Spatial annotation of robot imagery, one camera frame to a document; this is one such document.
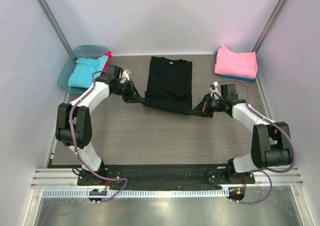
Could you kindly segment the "black t shirt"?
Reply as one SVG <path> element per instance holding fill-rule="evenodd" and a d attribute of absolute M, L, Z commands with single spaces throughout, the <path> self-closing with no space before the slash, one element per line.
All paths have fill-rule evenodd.
<path fill-rule="evenodd" d="M 149 63 L 145 106 L 182 115 L 192 107 L 191 61 L 152 56 Z"/>

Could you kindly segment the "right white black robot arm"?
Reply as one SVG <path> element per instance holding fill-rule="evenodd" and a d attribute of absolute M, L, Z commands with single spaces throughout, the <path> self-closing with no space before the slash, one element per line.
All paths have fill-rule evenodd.
<path fill-rule="evenodd" d="M 252 139 L 250 153 L 229 159 L 224 171 L 214 173 L 208 169 L 206 173 L 210 181 L 220 176 L 229 183 L 237 184 L 251 177 L 253 171 L 273 171 L 276 166 L 293 166 L 295 150 L 289 126 L 264 117 L 247 100 L 240 100 L 235 84 L 214 82 L 209 93 L 205 94 L 190 114 L 212 118 L 215 112 L 224 112 L 242 123 L 252 133 Z"/>

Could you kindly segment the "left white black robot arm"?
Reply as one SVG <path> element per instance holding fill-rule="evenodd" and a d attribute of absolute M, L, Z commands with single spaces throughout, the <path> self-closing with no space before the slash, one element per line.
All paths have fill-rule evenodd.
<path fill-rule="evenodd" d="M 92 84 L 77 99 L 61 103 L 57 109 L 56 134 L 58 141 L 68 147 L 81 163 L 80 176 L 87 176 L 94 185 L 105 181 L 121 181 L 120 177 L 108 178 L 103 160 L 92 144 L 91 114 L 110 95 L 118 95 L 129 103 L 143 103 L 130 70 L 115 66 L 113 69 L 94 72 Z"/>

